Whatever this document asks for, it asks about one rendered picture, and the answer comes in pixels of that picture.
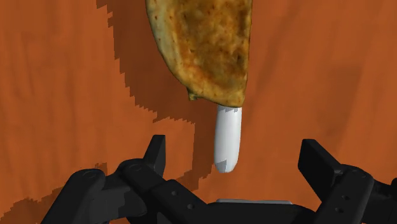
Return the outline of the browned folded flatbread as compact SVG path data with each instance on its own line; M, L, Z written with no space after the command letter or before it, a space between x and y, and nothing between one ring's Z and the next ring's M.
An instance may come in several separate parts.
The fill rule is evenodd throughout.
M243 105L253 0L145 0L164 62L188 98Z

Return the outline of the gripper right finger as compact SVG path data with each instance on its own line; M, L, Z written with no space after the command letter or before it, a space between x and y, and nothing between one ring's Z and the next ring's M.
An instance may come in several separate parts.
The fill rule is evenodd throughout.
M298 169L321 200L313 224L397 224L397 178L377 181L314 139L302 141Z

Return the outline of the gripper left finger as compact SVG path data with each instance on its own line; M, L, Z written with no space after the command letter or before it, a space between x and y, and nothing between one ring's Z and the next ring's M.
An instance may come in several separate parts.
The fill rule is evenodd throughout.
M162 213L172 224L199 224L207 205L174 179L162 177L165 136L154 135L143 158L123 161L107 176L100 169L72 174L41 224L132 223Z

